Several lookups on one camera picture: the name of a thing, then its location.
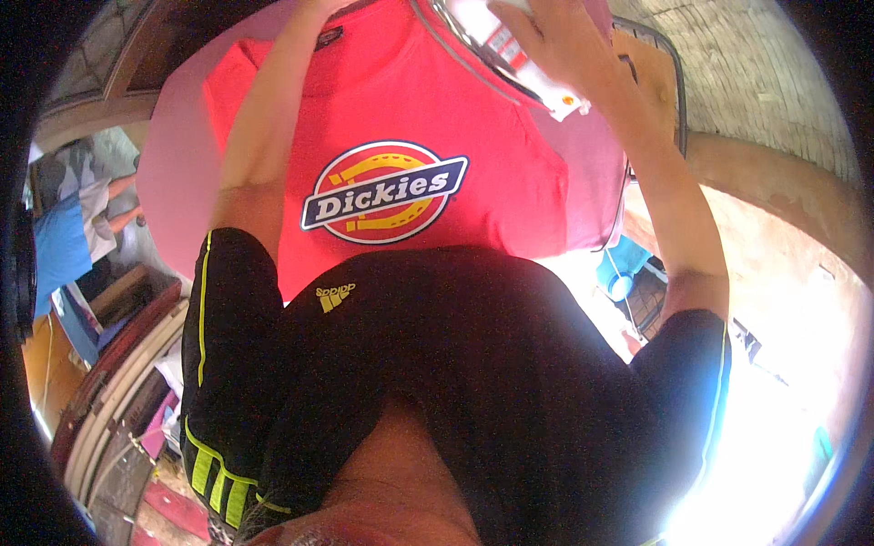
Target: dickies logo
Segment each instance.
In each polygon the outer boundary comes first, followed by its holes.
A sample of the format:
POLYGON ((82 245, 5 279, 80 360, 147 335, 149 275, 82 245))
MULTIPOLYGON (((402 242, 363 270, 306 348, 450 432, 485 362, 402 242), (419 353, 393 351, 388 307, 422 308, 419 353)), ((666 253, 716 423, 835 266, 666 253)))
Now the dickies logo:
POLYGON ((437 219, 467 169, 465 156, 440 159, 410 142, 358 146, 319 175, 303 204, 301 229, 323 227, 363 245, 395 243, 437 219))

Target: bright light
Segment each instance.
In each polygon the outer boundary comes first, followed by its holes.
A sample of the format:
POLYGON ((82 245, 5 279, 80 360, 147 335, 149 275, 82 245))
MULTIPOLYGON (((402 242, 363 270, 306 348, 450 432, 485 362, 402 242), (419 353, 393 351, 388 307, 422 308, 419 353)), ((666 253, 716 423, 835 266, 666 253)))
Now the bright light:
POLYGON ((33 405, 33 400, 31 400, 31 410, 33 411, 33 417, 37 420, 39 424, 39 429, 42 431, 43 435, 49 440, 49 442, 54 440, 54 435, 52 431, 49 429, 49 425, 45 423, 45 419, 43 419, 43 414, 37 410, 37 406, 33 405))
POLYGON ((673 514, 665 534, 671 546, 770 544, 805 500, 817 423, 739 345, 732 344, 732 359, 713 468, 673 514))

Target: finger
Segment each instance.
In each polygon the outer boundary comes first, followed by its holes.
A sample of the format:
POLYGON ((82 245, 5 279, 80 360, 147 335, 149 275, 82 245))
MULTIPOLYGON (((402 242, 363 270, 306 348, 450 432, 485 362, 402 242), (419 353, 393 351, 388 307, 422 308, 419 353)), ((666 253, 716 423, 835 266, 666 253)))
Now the finger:
POLYGON ((503 2, 489 2, 488 7, 489 11, 510 29, 510 33, 519 42, 523 51, 529 56, 537 56, 543 45, 543 37, 528 14, 516 6, 503 2))

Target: skin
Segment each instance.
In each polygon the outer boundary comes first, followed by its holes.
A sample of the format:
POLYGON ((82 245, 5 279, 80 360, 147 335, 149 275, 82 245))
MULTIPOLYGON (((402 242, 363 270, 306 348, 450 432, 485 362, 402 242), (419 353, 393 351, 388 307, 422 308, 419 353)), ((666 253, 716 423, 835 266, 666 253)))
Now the skin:
MULTIPOLYGON (((274 43, 228 138, 212 227, 252 233, 276 261, 288 157, 316 38, 349 0, 301 0, 274 43)), ((580 0, 531 0, 533 15, 490 9, 534 62, 587 97, 610 123, 653 220, 668 272, 670 316, 684 309, 728 315, 728 275, 719 233, 697 181, 628 70, 580 0)), ((313 514, 285 522, 251 544, 446 544, 480 540, 464 499, 415 404, 391 399, 374 431, 346 461, 313 514)))

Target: neon yellow stripe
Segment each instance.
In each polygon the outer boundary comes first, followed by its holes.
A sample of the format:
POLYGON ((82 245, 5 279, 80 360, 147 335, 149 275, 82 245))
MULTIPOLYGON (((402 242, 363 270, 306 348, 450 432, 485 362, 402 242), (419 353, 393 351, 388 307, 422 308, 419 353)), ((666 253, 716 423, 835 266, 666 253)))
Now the neon yellow stripe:
POLYGON ((200 494, 206 490, 206 478, 210 475, 212 455, 204 450, 198 450, 198 457, 194 460, 194 472, 191 473, 191 488, 200 494))
POLYGON ((250 485, 254 485, 254 486, 258 485, 258 481, 253 480, 252 478, 244 478, 243 476, 238 476, 237 474, 228 471, 228 469, 225 467, 225 460, 222 458, 221 453, 212 449, 211 447, 209 447, 207 444, 201 442, 200 440, 194 438, 194 434, 191 434, 191 429, 188 428, 188 416, 187 415, 185 416, 185 435, 188 437, 188 440, 192 444, 194 444, 194 446, 197 449, 201 450, 202 452, 207 452, 210 455, 212 455, 213 457, 215 457, 216 459, 218 459, 218 463, 221 465, 221 473, 224 474, 226 477, 230 478, 231 480, 242 481, 243 483, 248 483, 250 485))
POLYGON ((264 497, 262 497, 261 495, 259 495, 257 493, 255 494, 255 499, 258 500, 258 503, 260 503, 261 505, 263 505, 266 508, 270 508, 274 512, 282 512, 283 514, 291 514, 291 508, 284 508, 282 506, 277 506, 277 505, 273 504, 272 502, 267 502, 264 500, 264 497))
POLYGON ((234 529, 239 529, 239 523, 243 520, 243 508, 246 507, 246 495, 249 493, 249 484, 242 481, 234 481, 231 493, 227 497, 227 511, 225 521, 234 529))
POLYGON ((204 362, 206 361, 206 344, 204 343, 204 310, 206 309, 206 263, 210 261, 212 247, 212 230, 206 234, 206 255, 200 271, 200 364, 198 365, 198 387, 204 384, 204 362))
POLYGON ((218 473, 216 482, 212 484, 212 493, 210 494, 210 506, 216 512, 221 513, 221 495, 225 492, 225 475, 218 473))

